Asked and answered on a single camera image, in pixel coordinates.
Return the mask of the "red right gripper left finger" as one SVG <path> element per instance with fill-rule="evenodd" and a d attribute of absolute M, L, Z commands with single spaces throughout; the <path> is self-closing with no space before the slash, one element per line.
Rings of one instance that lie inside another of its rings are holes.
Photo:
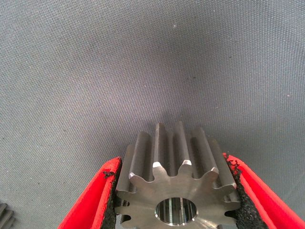
<path fill-rule="evenodd" d="M 121 166 L 122 159 L 120 157 L 115 157 L 103 164 L 58 228 L 114 228 L 116 214 L 112 199 Z"/>

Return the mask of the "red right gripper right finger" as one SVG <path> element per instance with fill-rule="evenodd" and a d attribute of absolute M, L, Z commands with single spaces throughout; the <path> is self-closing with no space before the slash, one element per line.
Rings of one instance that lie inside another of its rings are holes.
<path fill-rule="evenodd" d="M 242 160 L 223 153 L 237 184 L 239 229 L 303 229 L 305 222 Z"/>

